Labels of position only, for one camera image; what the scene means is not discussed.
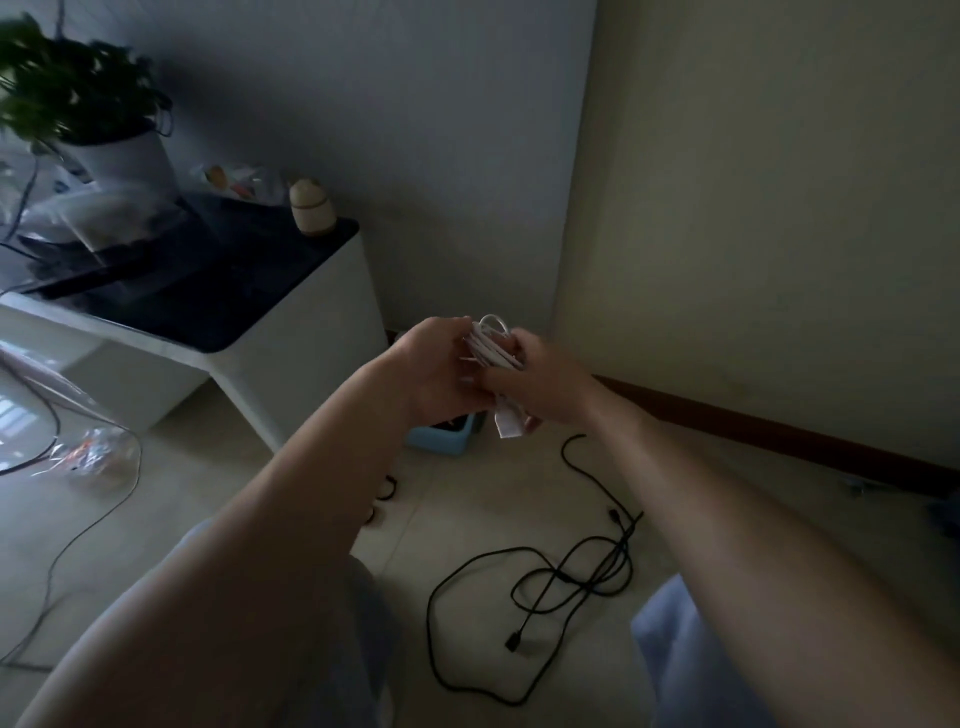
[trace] forearm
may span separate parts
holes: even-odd
[[[610,449],[744,675],[785,723],[955,724],[957,670],[815,528],[605,393]]]
[[[381,358],[331,396],[91,627],[22,725],[262,724],[331,637],[348,551],[409,424],[401,369]]]

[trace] hand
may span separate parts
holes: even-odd
[[[484,369],[476,377],[477,386],[506,395],[535,418],[587,426],[590,404],[607,390],[576,359],[522,328],[498,343],[518,356],[525,369]],[[528,421],[526,428],[538,424]]]
[[[411,426],[435,425],[493,407],[493,396],[464,383],[481,369],[470,357],[464,336],[469,316],[422,321],[390,347],[385,356],[399,362],[412,385]]]

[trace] green leaves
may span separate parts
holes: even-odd
[[[77,145],[143,133],[173,106],[151,69],[130,48],[47,38],[26,14],[0,21],[0,126]]]

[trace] plastic bag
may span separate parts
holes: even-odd
[[[200,164],[190,175],[210,192],[257,205],[287,204],[287,182],[276,169],[259,164]]]
[[[57,443],[43,459],[41,470],[33,476],[51,473],[65,474],[70,479],[91,479],[103,490],[123,487],[136,477],[140,461],[136,436],[123,427],[103,422],[108,415],[101,413],[87,393],[25,352],[13,351],[9,345],[0,346],[0,377],[4,373],[32,393],[29,400],[33,404],[24,406],[42,413],[44,407],[35,398],[59,406]],[[84,413],[98,422],[91,425],[86,417],[81,419]]]
[[[129,464],[136,455],[136,440],[126,430],[112,425],[92,427],[83,433],[79,443],[55,446],[46,461],[50,467],[34,476],[96,477],[98,485],[109,485],[130,478]]]
[[[23,214],[21,227],[66,226],[91,252],[97,252],[157,237],[185,214],[149,187],[134,183],[101,187],[92,182],[31,206]]]

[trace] white flower pot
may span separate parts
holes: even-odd
[[[138,182],[170,199],[179,194],[170,159],[153,130],[109,144],[59,146],[102,185]]]

